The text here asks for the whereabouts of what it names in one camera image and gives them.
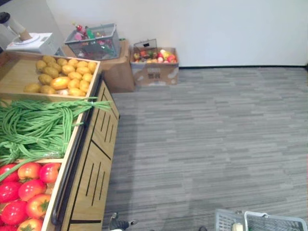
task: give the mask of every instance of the yellow potato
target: yellow potato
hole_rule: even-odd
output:
[[[85,93],[88,92],[89,86],[90,86],[89,82],[87,82],[87,81],[85,81],[85,80],[82,80],[82,81],[80,81],[80,83],[79,83],[79,89],[82,90],[82,91],[84,91]]]
[[[43,60],[38,60],[35,63],[35,66],[37,67],[37,70],[41,72],[43,68],[47,66],[47,64]]]
[[[88,68],[85,67],[85,66],[78,67],[78,68],[76,69],[76,72],[78,72],[78,73],[80,73],[80,74],[82,74],[82,75],[84,75],[85,73],[91,74],[90,69],[88,69]]]
[[[47,75],[47,74],[41,74],[38,76],[38,80],[40,81],[41,84],[43,85],[49,85],[50,82],[52,81],[52,77]]]
[[[93,77],[93,75],[91,75],[91,74],[89,74],[89,73],[85,73],[85,74],[83,75],[82,79],[85,80],[85,81],[87,81],[87,82],[89,82],[89,83],[91,83],[92,77]]]
[[[53,68],[56,69],[58,72],[61,72],[61,66],[58,65],[57,63],[49,62],[49,63],[47,63],[47,66],[53,67]]]
[[[69,76],[71,79],[76,78],[78,80],[82,80],[82,75],[78,72],[75,72],[75,71],[69,73],[67,76]]]
[[[62,66],[62,73],[68,75],[69,73],[75,71],[75,68],[71,65]]]
[[[69,81],[71,81],[71,79],[69,77],[54,78],[50,82],[50,86],[55,90],[65,89],[65,88],[67,88]]]
[[[88,69],[90,69],[91,73],[93,74],[96,69],[96,63],[95,62],[89,62],[88,63]]]
[[[74,78],[71,81],[69,81],[67,88],[71,89],[71,88],[79,88],[79,83],[80,80]]]
[[[68,62],[67,62],[67,65],[71,65],[73,67],[77,67],[77,63],[78,63],[78,60],[77,59],[70,59]]]
[[[49,63],[49,62],[54,62],[54,63],[56,63],[56,59],[53,58],[53,57],[51,57],[50,55],[44,55],[44,56],[43,56],[43,61],[44,61],[45,63]]]
[[[53,67],[46,66],[43,68],[43,73],[51,76],[52,78],[57,78],[59,76],[59,72]]]
[[[41,86],[40,93],[43,93],[43,94],[56,94],[57,92],[51,86],[44,85],[44,86]]]
[[[24,92],[31,92],[31,93],[39,93],[40,84],[38,83],[29,83],[24,87]]]
[[[76,64],[76,67],[82,67],[82,66],[88,66],[88,63],[86,61],[80,61]]]
[[[73,96],[86,96],[86,94],[78,88],[71,88],[68,90],[68,94]]]
[[[59,64],[60,66],[67,65],[67,60],[64,59],[64,58],[59,58],[59,59],[57,60],[57,64]]]

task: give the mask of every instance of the person's foot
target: person's foot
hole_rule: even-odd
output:
[[[206,229],[205,226],[201,226],[201,227],[199,228],[199,231],[207,231],[207,229]]]

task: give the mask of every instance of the red tomato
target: red tomato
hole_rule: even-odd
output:
[[[21,187],[20,182],[5,182],[0,185],[0,203],[14,201],[19,198],[18,190]]]
[[[0,231],[17,231],[17,227],[13,225],[0,226]]]
[[[39,218],[46,214],[48,204],[50,201],[50,195],[39,194],[32,197],[26,206],[26,213],[31,218]]]
[[[1,219],[5,224],[18,225],[27,219],[25,201],[13,201],[7,204],[1,213]]]
[[[40,231],[43,226],[43,221],[41,219],[32,218],[25,220],[18,226],[18,231]]]
[[[39,172],[39,178],[45,183],[55,183],[60,169],[60,163],[45,164]]]
[[[41,167],[42,166],[39,163],[34,163],[34,162],[26,163],[18,169],[18,172],[17,172],[18,177],[21,180],[38,179],[39,171]]]
[[[44,193],[47,186],[41,180],[29,180],[20,186],[18,195],[22,201],[28,201],[35,195]]]
[[[10,170],[12,167],[14,167],[16,164],[9,164],[0,167],[0,175]],[[19,177],[17,174],[17,170],[12,172],[10,175],[8,175],[2,182],[10,182],[10,181],[19,181]]]

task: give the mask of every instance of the gray carpet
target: gray carpet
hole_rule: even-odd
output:
[[[176,86],[114,94],[118,128],[104,226],[214,230],[215,209],[307,219],[307,72],[181,70]]]

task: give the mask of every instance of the wire basket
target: wire basket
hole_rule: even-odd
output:
[[[216,210],[216,231],[232,231],[234,223],[243,224],[244,231],[308,231],[303,219],[272,216],[266,213]]]

